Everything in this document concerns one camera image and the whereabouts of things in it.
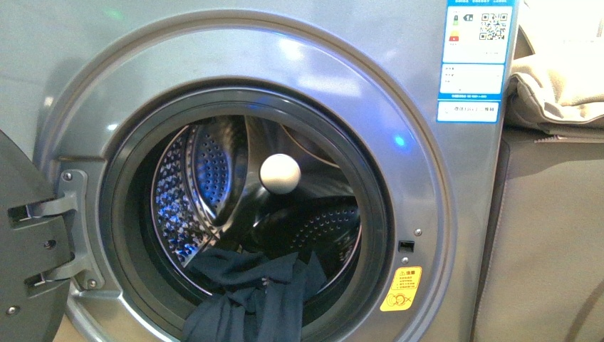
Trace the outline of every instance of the dark clothing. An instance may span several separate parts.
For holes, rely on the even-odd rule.
[[[186,342],[300,341],[303,303],[326,282],[314,253],[307,265],[297,253],[269,260],[214,248],[196,255],[187,269],[225,295],[213,295],[189,315]]]

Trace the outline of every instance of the yellow warning sticker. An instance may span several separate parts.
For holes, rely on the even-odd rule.
[[[420,285],[422,278],[422,268],[416,267],[400,267],[395,273],[392,280],[392,286],[388,291],[388,295],[384,299],[381,311],[401,311],[407,310],[413,304],[417,287]]]

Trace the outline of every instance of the open door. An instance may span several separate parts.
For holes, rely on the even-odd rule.
[[[71,258],[62,216],[31,217],[53,188],[0,131],[0,341],[52,341],[65,311],[69,280],[45,273]]]

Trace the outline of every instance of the blue and white label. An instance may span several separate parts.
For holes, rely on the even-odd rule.
[[[437,121],[499,119],[516,0],[448,0]]]

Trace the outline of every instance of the washing machine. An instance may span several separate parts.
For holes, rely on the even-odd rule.
[[[0,340],[178,341],[215,248],[316,252],[304,341],[468,340],[515,5],[3,1]]]

